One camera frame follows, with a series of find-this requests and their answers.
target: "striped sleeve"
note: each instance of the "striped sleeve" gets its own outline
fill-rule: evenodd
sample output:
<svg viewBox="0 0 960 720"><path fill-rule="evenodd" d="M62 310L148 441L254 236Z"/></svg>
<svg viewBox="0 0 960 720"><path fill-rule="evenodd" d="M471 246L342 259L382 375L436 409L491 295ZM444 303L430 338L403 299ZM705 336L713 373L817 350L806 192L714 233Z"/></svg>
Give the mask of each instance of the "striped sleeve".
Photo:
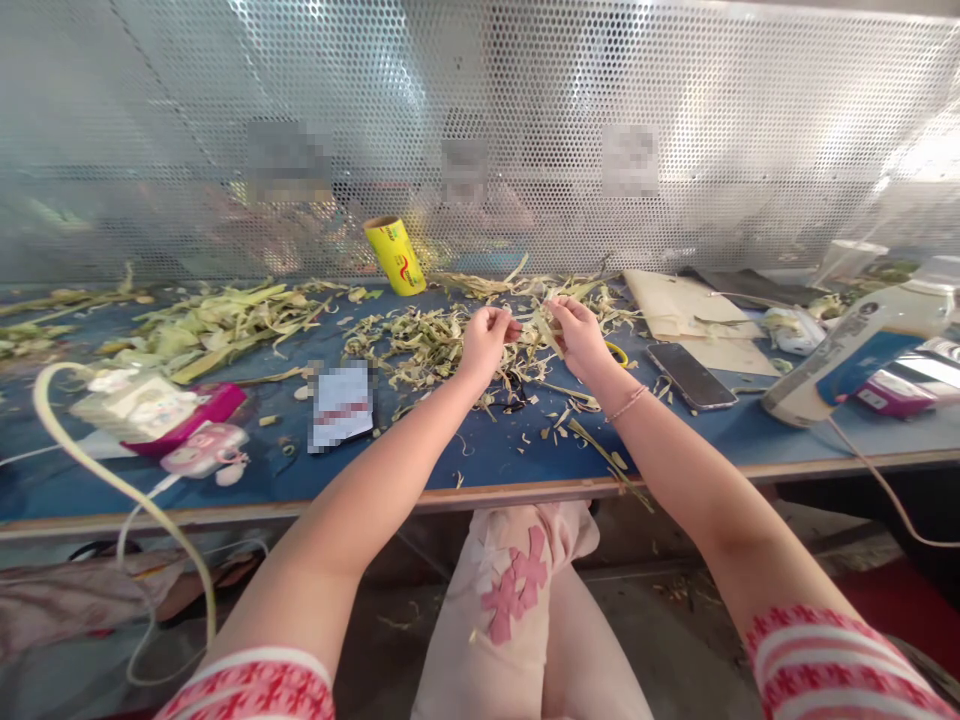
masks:
<svg viewBox="0 0 960 720"><path fill-rule="evenodd" d="M253 648L197 673L154 720L334 720L331 686L302 650Z"/></svg>
<svg viewBox="0 0 960 720"><path fill-rule="evenodd" d="M773 720L960 720L883 635L832 610L774 608L754 618L747 651Z"/></svg>

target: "perforated metal sheet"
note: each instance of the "perforated metal sheet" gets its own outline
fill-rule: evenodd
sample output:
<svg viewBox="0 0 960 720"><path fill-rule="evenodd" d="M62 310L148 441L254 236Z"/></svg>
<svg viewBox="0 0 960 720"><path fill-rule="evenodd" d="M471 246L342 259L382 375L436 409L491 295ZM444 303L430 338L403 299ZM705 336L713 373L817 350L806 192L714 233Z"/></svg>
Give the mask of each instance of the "perforated metal sheet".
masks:
<svg viewBox="0 0 960 720"><path fill-rule="evenodd" d="M7 0L0 279L960 252L951 18L724 2Z"/></svg>

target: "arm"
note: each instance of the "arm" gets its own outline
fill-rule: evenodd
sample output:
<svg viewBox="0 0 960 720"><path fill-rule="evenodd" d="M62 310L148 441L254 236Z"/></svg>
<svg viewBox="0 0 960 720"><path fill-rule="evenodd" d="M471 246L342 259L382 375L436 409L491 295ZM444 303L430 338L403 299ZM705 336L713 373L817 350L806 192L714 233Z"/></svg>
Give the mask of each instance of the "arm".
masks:
<svg viewBox="0 0 960 720"><path fill-rule="evenodd" d="M550 307L570 370L608 417L617 413L640 383L610 356L590 310L572 298ZM809 604L859 618L743 473L649 392L613 425L650 492L700 550L741 637L775 606Z"/></svg>
<svg viewBox="0 0 960 720"><path fill-rule="evenodd" d="M284 535L203 665L263 645L298 648L336 673L357 585L413 509L440 453L499 367L520 324L482 308L464 333L456 375L334 478Z"/></svg>

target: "yellow cylinder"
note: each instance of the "yellow cylinder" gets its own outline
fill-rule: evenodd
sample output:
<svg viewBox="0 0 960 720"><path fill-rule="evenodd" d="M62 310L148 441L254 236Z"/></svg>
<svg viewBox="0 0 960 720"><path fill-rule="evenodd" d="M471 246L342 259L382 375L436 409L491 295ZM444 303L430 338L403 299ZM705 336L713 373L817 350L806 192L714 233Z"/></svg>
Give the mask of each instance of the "yellow cylinder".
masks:
<svg viewBox="0 0 960 720"><path fill-rule="evenodd" d="M403 220L395 215L374 218L363 224L363 231L397 295L416 295L426 289L427 283Z"/></svg>

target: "smartphone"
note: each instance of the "smartphone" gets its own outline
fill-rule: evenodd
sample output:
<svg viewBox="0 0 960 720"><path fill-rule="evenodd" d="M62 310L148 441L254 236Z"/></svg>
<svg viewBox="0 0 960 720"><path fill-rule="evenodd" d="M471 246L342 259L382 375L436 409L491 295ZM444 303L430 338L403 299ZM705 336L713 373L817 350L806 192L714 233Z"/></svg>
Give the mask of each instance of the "smartphone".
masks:
<svg viewBox="0 0 960 720"><path fill-rule="evenodd" d="M694 410L718 410L737 402L737 396L717 380L699 360L678 343L659 343L647 347L647 355Z"/></svg>

